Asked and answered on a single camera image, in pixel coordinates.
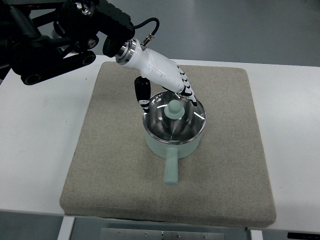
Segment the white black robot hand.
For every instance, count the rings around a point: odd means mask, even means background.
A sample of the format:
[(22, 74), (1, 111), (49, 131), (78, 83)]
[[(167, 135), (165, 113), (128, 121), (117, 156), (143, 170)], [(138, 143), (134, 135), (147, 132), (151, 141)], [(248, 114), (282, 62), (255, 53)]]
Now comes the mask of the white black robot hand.
[(145, 113), (150, 111), (151, 83), (187, 98), (195, 107), (198, 105), (188, 78), (177, 63), (143, 47), (137, 39), (127, 41), (115, 58), (121, 66), (140, 72), (140, 76), (134, 81), (134, 88), (137, 101)]

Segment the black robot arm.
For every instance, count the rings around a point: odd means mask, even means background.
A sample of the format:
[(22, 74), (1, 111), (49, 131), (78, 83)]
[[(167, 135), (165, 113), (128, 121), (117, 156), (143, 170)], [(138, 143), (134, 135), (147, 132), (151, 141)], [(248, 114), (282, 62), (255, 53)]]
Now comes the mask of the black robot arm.
[(114, 57), (135, 35), (126, 13), (106, 0), (3, 0), (0, 77), (9, 71), (34, 85), (93, 63), (98, 33)]

